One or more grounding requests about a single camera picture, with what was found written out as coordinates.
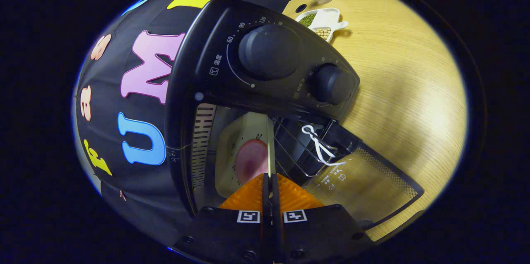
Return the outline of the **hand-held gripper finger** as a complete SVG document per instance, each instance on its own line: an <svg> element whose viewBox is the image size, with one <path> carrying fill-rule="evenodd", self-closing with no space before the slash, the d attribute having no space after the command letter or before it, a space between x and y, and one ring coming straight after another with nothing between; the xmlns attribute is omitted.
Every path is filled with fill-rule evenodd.
<svg viewBox="0 0 530 264"><path fill-rule="evenodd" d="M261 174L219 207L202 207L174 251L193 262L271 262L266 246L269 181L267 173Z"/></svg>
<svg viewBox="0 0 530 264"><path fill-rule="evenodd" d="M340 204L281 211L271 178L271 262L353 262L375 242Z"/></svg>

